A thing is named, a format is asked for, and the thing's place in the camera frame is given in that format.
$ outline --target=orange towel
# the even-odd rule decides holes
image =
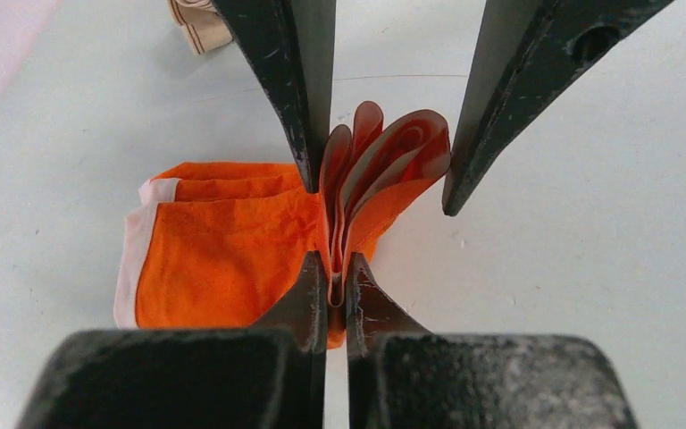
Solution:
[[[321,192],[292,164],[181,164],[147,181],[126,218],[114,303],[120,327],[245,327],[288,291],[308,251],[322,254],[329,304],[343,303],[349,257],[377,239],[448,169],[448,125],[432,111],[385,131],[372,102],[338,126]],[[339,347],[345,326],[330,326]]]

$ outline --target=black metal bar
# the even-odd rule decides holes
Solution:
[[[363,360],[355,429],[637,427],[608,359],[578,338],[394,333]]]
[[[364,255],[351,257],[346,280],[346,344],[348,353],[348,418],[350,427],[366,426],[376,377],[369,354],[381,333],[429,333],[374,281]]]
[[[289,329],[303,355],[297,373],[308,386],[304,396],[308,406],[308,425],[322,428],[324,374],[327,362],[327,275],[319,253],[308,253],[296,284],[265,313],[252,328]]]
[[[308,427],[299,359],[282,330],[80,332],[18,427]]]
[[[335,0],[212,0],[285,130],[306,190],[316,192],[330,134]]]
[[[501,151],[611,47],[672,0],[488,0],[443,211],[456,215]]]

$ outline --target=folded orange cloth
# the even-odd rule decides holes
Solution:
[[[167,0],[172,18],[195,54],[201,55],[232,40],[230,30],[209,0]]]
[[[343,304],[354,252],[371,259],[377,239],[448,169],[448,126],[433,111],[385,131],[372,102],[354,130],[338,126],[322,160],[321,192],[308,194],[293,164],[181,164],[147,181],[126,218],[114,302],[120,327],[245,327],[294,284],[308,251]],[[345,326],[332,324],[328,347]]]

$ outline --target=screw hole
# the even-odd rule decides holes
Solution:
[[[614,27],[603,26],[589,29],[574,42],[572,59],[578,63],[590,63],[616,45],[620,36],[619,29]]]

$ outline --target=fabric fold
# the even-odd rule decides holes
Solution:
[[[184,163],[146,181],[125,221],[117,324],[249,326],[295,283],[309,251],[322,255],[330,309],[341,308],[350,256],[371,260],[378,238],[450,163],[439,114],[383,124],[364,102],[352,130],[333,130],[313,195],[293,164]],[[328,347],[339,347],[344,324],[329,328]]]

